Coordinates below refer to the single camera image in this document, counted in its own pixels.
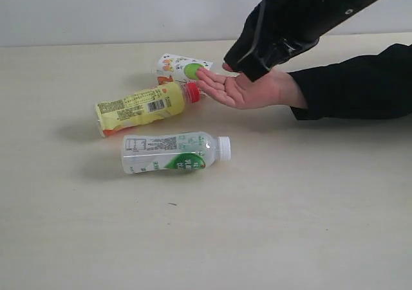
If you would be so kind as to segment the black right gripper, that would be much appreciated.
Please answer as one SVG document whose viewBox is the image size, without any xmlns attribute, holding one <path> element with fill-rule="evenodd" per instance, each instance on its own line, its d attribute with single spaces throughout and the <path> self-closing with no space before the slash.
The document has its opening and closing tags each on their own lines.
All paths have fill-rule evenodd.
<svg viewBox="0 0 412 290">
<path fill-rule="evenodd" d="M 274 66 L 284 64 L 318 43 L 318 38 L 305 40 L 279 28 L 269 0 L 261 0 L 247 17 L 241 35 L 223 60 L 233 72 L 242 73 L 255 82 Z"/>
</svg>

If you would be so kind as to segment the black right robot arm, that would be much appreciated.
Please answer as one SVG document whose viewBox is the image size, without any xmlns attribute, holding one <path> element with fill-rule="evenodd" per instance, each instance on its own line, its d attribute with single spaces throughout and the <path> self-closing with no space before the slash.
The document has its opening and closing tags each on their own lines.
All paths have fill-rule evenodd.
<svg viewBox="0 0 412 290">
<path fill-rule="evenodd" d="M 378 0 L 261 0 L 224 57 L 251 81 L 312 49 L 321 36 Z"/>
</svg>

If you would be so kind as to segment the person's open bare hand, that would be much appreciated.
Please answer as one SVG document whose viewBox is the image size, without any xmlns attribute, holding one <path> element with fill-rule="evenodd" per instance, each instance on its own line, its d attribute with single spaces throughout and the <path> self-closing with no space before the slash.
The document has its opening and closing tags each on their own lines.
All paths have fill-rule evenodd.
<svg viewBox="0 0 412 290">
<path fill-rule="evenodd" d="M 205 68 L 199 68 L 196 76 L 196 85 L 204 93 L 228 107 L 241 110 L 271 105 L 307 108 L 303 93 L 292 76 L 275 69 L 255 82 L 242 73 L 230 77 L 215 74 Z"/>
</svg>

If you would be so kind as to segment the black sleeved forearm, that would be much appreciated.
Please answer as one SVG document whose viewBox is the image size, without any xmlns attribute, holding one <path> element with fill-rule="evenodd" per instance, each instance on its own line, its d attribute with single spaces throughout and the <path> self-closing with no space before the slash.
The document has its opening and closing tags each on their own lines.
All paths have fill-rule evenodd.
<svg viewBox="0 0 412 290">
<path fill-rule="evenodd" d="M 394 44 L 378 55 L 291 73 L 307 107 L 297 120 L 387 120 L 411 114 L 411 46 Z"/>
</svg>

